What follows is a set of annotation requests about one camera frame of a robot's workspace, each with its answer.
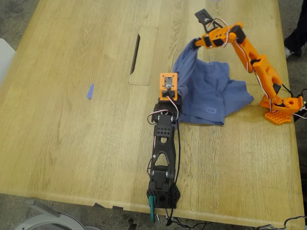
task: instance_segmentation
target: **gray floor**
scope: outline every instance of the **gray floor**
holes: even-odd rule
[[[5,39],[14,49],[17,48],[38,0],[0,0],[0,38]],[[280,13],[283,25],[283,36],[287,37],[296,27],[302,0],[279,0]],[[295,95],[299,94],[302,87],[307,87],[307,54],[303,57],[290,57],[287,61],[290,87]],[[307,121],[299,120],[295,124],[297,147],[300,164],[307,166]],[[23,197],[0,194],[0,230],[13,229],[18,223],[32,216],[35,212],[23,205]],[[155,230],[182,229],[175,224],[166,227],[164,217],[160,217],[161,224],[152,224],[149,215],[120,210],[105,209],[99,207],[87,207],[52,201],[42,201],[56,211],[81,218],[86,225],[94,225],[102,230],[128,229],[128,219],[133,218],[138,225],[137,229]],[[183,219],[182,222],[193,226],[199,223],[196,220]],[[212,223],[205,229],[215,230],[243,230],[249,227]]]

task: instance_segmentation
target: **wood grain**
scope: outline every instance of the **wood grain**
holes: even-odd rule
[[[129,84],[149,85],[157,33],[156,27],[140,26],[138,31],[139,45],[134,53],[136,55],[135,68],[130,74]]]
[[[288,86],[277,0],[41,0],[0,87],[0,193],[148,213],[146,116],[159,73],[203,33],[194,16],[203,8],[242,22]],[[148,86],[129,84],[140,26],[158,28]],[[246,81],[255,100],[224,126],[180,125],[174,215],[280,228],[304,214],[294,125],[263,118],[263,92],[231,46],[198,55],[228,62],[230,78]]]

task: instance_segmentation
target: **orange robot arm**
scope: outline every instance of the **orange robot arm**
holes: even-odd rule
[[[205,48],[225,46],[231,43],[239,56],[244,68],[249,73],[255,72],[259,85],[263,89],[263,96],[260,106],[270,109],[264,117],[275,124],[282,124],[291,121],[291,115],[298,112],[303,107],[303,98],[288,97],[281,99],[277,94],[282,86],[275,69],[270,65],[265,55],[259,55],[252,44],[246,38],[242,31],[242,24],[236,23],[232,26],[221,26],[212,19],[205,9],[197,12],[196,17],[204,25],[206,33],[194,43],[195,46]]]

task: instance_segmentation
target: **green handle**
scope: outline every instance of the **green handle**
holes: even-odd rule
[[[155,195],[150,195],[148,197],[148,204],[149,204],[149,207],[150,207],[150,221],[154,222]]]

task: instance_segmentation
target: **blue towel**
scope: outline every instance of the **blue towel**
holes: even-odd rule
[[[178,94],[182,99],[179,120],[196,124],[223,125],[224,117],[243,108],[254,98],[244,81],[228,77],[227,63],[205,63],[197,59],[198,47],[190,41],[173,65],[178,73]]]

